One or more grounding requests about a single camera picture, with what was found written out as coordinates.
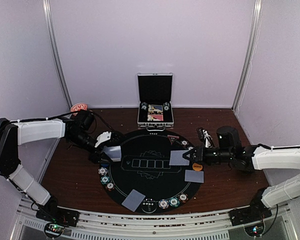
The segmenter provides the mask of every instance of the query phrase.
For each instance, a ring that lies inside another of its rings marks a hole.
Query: case lid
[[[140,102],[171,101],[172,73],[138,73]]]

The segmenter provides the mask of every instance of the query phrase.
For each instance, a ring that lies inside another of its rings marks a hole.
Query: white wall
[[[252,144],[300,144],[300,0],[263,1],[245,95],[236,112]],[[266,171],[271,184],[296,170]],[[300,232],[300,198],[290,202]]]
[[[46,117],[66,111],[42,1],[0,0],[0,118]],[[52,142],[19,147],[19,158],[36,178]],[[0,176],[0,240],[9,235],[20,198]]]
[[[136,107],[137,73],[174,73],[176,107],[231,107],[254,0],[51,0],[73,103]]]

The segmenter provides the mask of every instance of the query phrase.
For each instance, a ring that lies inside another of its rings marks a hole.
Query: brown wooden surface
[[[138,129],[136,108],[95,111],[122,133]],[[208,130],[217,143],[216,130],[224,125],[237,128],[242,145],[249,145],[245,133],[230,109],[174,108],[173,113],[174,128],[171,128],[171,131],[184,136],[196,146],[200,144],[196,128],[203,127]],[[98,121],[97,131],[93,135],[106,130],[101,121]],[[100,183],[99,166],[88,161],[88,153],[76,147],[67,150],[69,145],[64,139],[60,141],[42,181],[42,185],[58,198],[59,205],[93,212],[134,214],[107,195]],[[262,171],[247,174],[235,169],[230,170],[227,164],[205,166],[204,181],[194,198],[166,214],[242,207],[249,204],[258,189],[268,186]]]

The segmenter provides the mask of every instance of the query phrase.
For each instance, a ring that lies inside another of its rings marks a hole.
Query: poker mat
[[[161,214],[186,204],[200,183],[186,182],[185,170],[192,165],[170,166],[170,152],[194,146],[171,131],[137,130],[120,142],[121,161],[100,164],[98,173],[107,194],[118,204],[132,190],[145,195],[135,212]]]

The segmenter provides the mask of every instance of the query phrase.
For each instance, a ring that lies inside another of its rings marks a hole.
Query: red triangle
[[[178,136],[168,135],[167,137],[168,137],[168,139],[169,139],[171,145],[172,145],[175,141],[177,141],[177,140],[179,139]]]

